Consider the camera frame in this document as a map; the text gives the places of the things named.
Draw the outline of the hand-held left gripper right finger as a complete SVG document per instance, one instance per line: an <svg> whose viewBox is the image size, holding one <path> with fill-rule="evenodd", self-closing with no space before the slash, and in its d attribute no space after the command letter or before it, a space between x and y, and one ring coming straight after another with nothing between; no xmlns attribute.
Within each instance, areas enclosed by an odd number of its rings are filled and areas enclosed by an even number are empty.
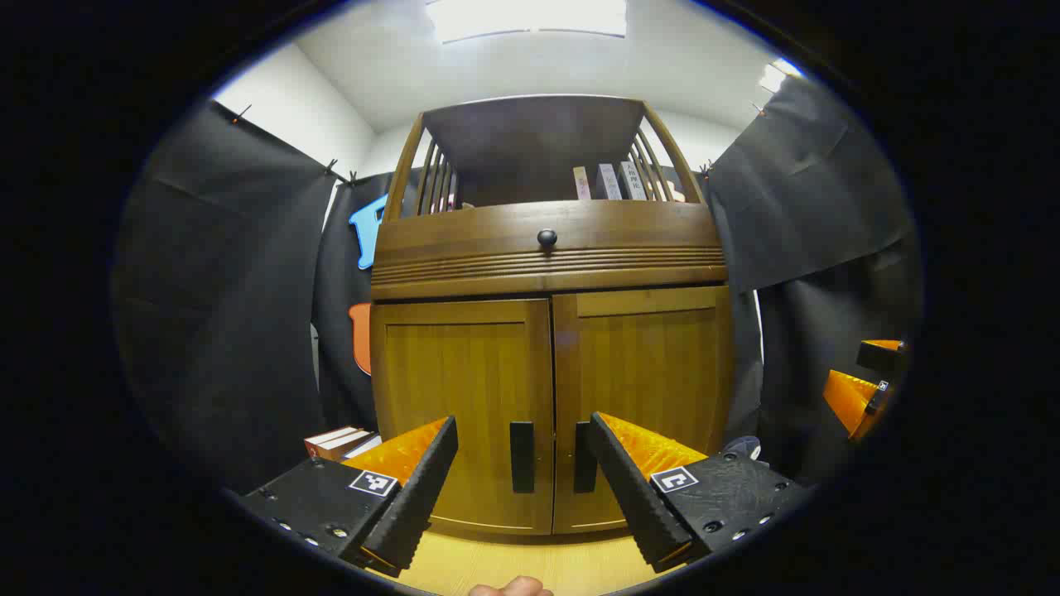
<svg viewBox="0 0 1060 596"><path fill-rule="evenodd" d="M737 550L812 496L739 450L705 455L605 411L591 415L586 443L655 572Z"/></svg>

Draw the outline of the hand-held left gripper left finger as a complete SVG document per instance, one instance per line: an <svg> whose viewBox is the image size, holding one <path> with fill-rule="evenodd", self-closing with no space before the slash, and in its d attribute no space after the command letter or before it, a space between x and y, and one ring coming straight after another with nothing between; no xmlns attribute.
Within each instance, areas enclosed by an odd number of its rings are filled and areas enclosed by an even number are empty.
<svg viewBox="0 0 1060 596"><path fill-rule="evenodd" d="M241 497L282 534L364 569L410 569L459 449L454 416L342 463L311 457Z"/></svg>

